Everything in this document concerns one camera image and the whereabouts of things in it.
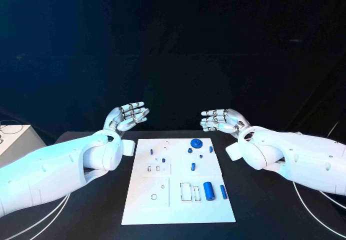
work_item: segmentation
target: dark background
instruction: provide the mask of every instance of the dark background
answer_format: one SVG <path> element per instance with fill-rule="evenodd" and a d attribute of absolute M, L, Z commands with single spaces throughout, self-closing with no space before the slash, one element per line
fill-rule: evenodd
<path fill-rule="evenodd" d="M 346 2 L 0 1 L 0 119 L 52 144 L 144 101 L 135 130 L 200 129 L 232 108 L 252 125 L 343 141 Z"/>

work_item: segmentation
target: robotic hand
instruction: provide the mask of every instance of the robotic hand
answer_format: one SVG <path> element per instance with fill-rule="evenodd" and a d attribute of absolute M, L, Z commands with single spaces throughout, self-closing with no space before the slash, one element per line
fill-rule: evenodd
<path fill-rule="evenodd" d="M 0 168 L 0 217 L 62 198 L 117 168 L 122 155 L 134 155 L 135 143 L 121 136 L 147 120 L 142 105 L 114 108 L 93 135 L 37 149 Z"/>
<path fill-rule="evenodd" d="M 235 161 L 243 158 L 259 170 L 277 172 L 285 179 L 320 190 L 346 196 L 346 145 L 300 132 L 275 132 L 251 126 L 232 109 L 202 112 L 203 131 L 232 134 L 238 142 L 226 147 Z"/>

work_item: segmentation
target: white robotic arm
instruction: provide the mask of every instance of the white robotic arm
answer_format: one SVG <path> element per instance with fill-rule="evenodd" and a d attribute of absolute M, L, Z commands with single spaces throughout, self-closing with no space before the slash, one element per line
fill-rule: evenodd
<path fill-rule="evenodd" d="M 204 131 L 230 133 L 238 142 L 226 147 L 230 159 L 243 158 L 259 170 L 327 193 L 346 195 L 346 145 L 301 133 L 275 132 L 251 126 L 232 109 L 203 111 Z"/>
<path fill-rule="evenodd" d="M 135 143 L 121 136 L 147 120 L 142 105 L 117 107 L 93 135 L 40 148 L 0 168 L 0 217 L 62 198 L 117 168 L 122 155 L 134 155 Z"/>

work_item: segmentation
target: white cable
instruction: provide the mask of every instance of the white cable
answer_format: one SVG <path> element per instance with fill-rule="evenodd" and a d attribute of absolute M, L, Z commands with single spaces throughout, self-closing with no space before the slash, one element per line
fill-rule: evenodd
<path fill-rule="evenodd" d="M 318 218 L 313 215 L 313 213 L 311 213 L 311 211 L 308 210 L 308 207 L 307 207 L 307 205 L 305 205 L 305 203 L 304 203 L 304 201 L 303 201 L 303 199 L 301 199 L 301 195 L 300 195 L 300 192 L 298 192 L 298 189 L 297 189 L 297 187 L 295 187 L 295 183 L 294 183 L 294 182 L 292 182 L 292 185 L 294 185 L 294 188 L 295 188 L 295 192 L 297 192 L 298 199 L 300 199 L 300 201 L 301 201 L 301 203 L 303 203 L 303 205 L 304 205 L 305 210 L 307 210 L 308 213 L 311 214 L 313 218 L 314 218 L 314 219 L 317 220 L 317 222 L 326 227 L 326 229 L 327 229 L 328 231 L 331 231 L 336 235 L 339 235 L 341 238 L 346 239 L 346 236 L 341 235 L 339 232 L 336 232 L 331 228 L 328 228 L 328 227 L 326 226 L 326 224 L 318 220 Z"/>
<path fill-rule="evenodd" d="M 52 210 L 52 212 L 50 212 L 33 225 L 31 225 L 29 228 L 26 228 L 23 231 L 20 231 L 17 234 L 14 234 L 14 235 L 10 236 L 8 238 L 6 238 L 4 240 L 13 239 L 16 236 L 19 236 L 19 235 L 23 234 L 26 231 L 29 231 L 37 224 L 40 224 L 42 221 L 55 213 L 55 211 L 57 210 L 57 208 L 59 208 L 60 205 L 63 204 L 65 200 L 68 199 L 68 196 L 69 196 L 69 195 L 70 195 L 70 194 L 68 194 L 68 195 L 65 196 L 65 198 L 62 199 L 59 205 L 57 205 L 56 208 Z"/>
<path fill-rule="evenodd" d="M 66 201 L 65 201 L 65 203 L 63 203 L 63 205 L 62 205 L 62 208 L 60 208 L 56 216 L 53 217 L 50 223 L 44 226 L 44 228 L 40 230 L 40 232 L 30 238 L 30 240 L 33 240 L 33 239 L 42 234 L 42 232 L 47 229 L 47 227 L 49 227 L 50 224 L 53 223 L 55 219 L 57 218 L 57 216 L 59 216 L 59 214 L 60 214 L 60 212 L 62 212 L 62 210 L 63 210 L 63 208 L 65 208 L 65 205 L 66 205 L 66 203 L 68 203 L 69 197 L 70 197 L 70 193 L 66 195 Z"/>
<path fill-rule="evenodd" d="M 323 191 L 318 191 L 324 196 L 326 198 L 334 203 L 337 204 L 343 209 L 346 209 L 346 206 L 343 206 Z"/>

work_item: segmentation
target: rectangular slot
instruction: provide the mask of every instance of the rectangular slot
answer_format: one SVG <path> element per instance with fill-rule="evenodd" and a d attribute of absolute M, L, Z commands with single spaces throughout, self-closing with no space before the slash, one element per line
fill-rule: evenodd
<path fill-rule="evenodd" d="M 181 196 L 180 199 L 181 201 L 192 201 L 193 196 L 192 196 L 192 186 L 189 182 L 180 183 L 180 191 L 181 191 Z"/>
<path fill-rule="evenodd" d="M 200 189 L 197 186 L 193 187 L 193 192 L 194 192 L 194 201 L 200 202 Z"/>

